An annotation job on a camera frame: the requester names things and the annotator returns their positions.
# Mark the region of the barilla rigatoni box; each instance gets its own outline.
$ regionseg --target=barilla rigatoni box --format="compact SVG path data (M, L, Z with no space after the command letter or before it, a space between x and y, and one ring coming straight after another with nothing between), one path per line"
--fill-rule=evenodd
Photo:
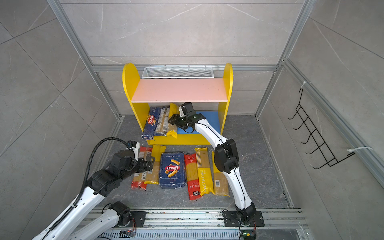
M183 152L170 152L161 155L159 185L161 188L175 189L184 187L185 164Z
M143 131L143 134L141 135L143 139L147 139L147 140L153 139L153 135L155 134L155 130L156 130L156 124L157 124L157 121L159 120L160 110L161 108L159 107L149 108L147 121L145 122L144 131Z

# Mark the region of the black hook rack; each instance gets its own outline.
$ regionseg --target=black hook rack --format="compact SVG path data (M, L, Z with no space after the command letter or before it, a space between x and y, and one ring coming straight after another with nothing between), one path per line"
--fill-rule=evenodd
M293 115L293 117L288 118L288 119L289 119L289 120L292 120L296 115L298 115L298 116L300 117L300 119L303 121L303 123L302 123L298 128L293 128L293 129L294 129L294 130L298 130L299 128L301 128L301 127L304 125L304 126L307 128L308 132L310 133L310 135L308 136L307 141L306 141L306 142L301 142L302 144L307 144L308 141L309 141L309 139L310 139L311 137L313 138L314 142L316 143L317 148L316 148L315 150L313 150L312 152L310 152L310 153L306 152L306 154L312 154L312 153L314 153L316 150L319 149L320 152L321 152L321 154L322 154L322 156L324 157L324 160L325 160L326 163L324 163L324 164L321 165L320 167L313 167L313 168L314 168L314 169L320 169L320 168L324 167L325 165L328 165L328 166L332 167L333 165L338 164L338 163L344 161L345 159L347 159L347 158L353 156L355 153L354 153L354 152L351 152L351 153L349 153L345 158L343 158L342 160L337 160L337 158L334 156L332 150L329 148L328 144L327 144L326 141L324 140L323 136L321 135L321 133L319 132L319 130L317 129L317 127L315 126L315 124L313 124L313 121L311 120L311 118L308 116L308 114L306 113L306 111L303 109L303 107L302 107L301 104L300 104L300 102L301 102L301 97L302 97L302 95L303 95L303 89L302 89L302 88L300 88L300 90L299 90L299 94L300 94L300 100L299 100L299 104L298 104L297 107L295 108L296 113ZM306 116L302 116L302 115L299 113L299 110L303 110L303 112L305 113ZM307 124L306 124L306 121L307 121L307 120L309 120L309 121L312 123L312 125L314 126L314 130L313 130L313 131L310 131L309 127L307 126ZM318 144L318 142L316 141L316 139L315 139L314 136L313 136L313 134L314 134L315 132L317 132L317 134L319 134L319 136L321 137L321 140L322 140L322 142L323 142L323 143L321 143L320 145ZM325 146L328 148L329 152L332 154L332 159L329 160L329 161L328 161L327 158L325 157L323 150L320 148L320 147L323 146L323 145L325 145Z

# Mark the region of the white zip tie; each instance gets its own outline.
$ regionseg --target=white zip tie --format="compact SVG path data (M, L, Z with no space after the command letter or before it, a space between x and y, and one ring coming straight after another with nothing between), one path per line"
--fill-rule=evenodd
M355 150L358 150L358 149L371 149L373 150L373 148L371 147L357 147L357 148L354 148L354 149L347 149L348 152L353 152Z
M304 82L303 82L303 85L302 85L300 88L303 88L304 84L306 84L306 83L310 83L310 82L306 82L306 81L304 81Z

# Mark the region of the white wire mesh basket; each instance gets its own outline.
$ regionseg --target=white wire mesh basket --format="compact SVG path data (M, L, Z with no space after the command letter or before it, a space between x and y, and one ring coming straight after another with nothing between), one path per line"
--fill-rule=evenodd
M144 68L141 78L213 78L212 67L206 66L156 66Z

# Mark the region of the red pasta package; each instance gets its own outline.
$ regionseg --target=red pasta package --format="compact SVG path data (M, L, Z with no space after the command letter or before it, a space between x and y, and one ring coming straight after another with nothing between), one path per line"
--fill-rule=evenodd
M196 153L184 155L185 170L187 172L187 185L189 200L195 200L201 197L199 175L197 173Z
M147 159L147 156L151 156L152 148L151 147L140 147L140 153L138 158ZM133 180L131 183L131 189L142 189L146 190L147 185L144 184L147 172L137 172L133 175Z

